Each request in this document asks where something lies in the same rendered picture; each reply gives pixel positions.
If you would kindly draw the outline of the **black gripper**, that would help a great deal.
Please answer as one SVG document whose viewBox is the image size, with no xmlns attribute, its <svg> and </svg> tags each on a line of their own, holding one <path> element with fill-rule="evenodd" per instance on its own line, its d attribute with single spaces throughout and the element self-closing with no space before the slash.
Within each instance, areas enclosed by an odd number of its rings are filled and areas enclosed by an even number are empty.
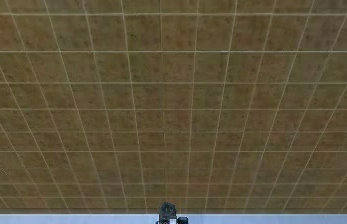
<svg viewBox="0 0 347 224">
<path fill-rule="evenodd" d="M 177 210 L 174 204 L 164 202 L 159 208 L 159 224 L 173 224 L 177 222 Z"/>
</svg>

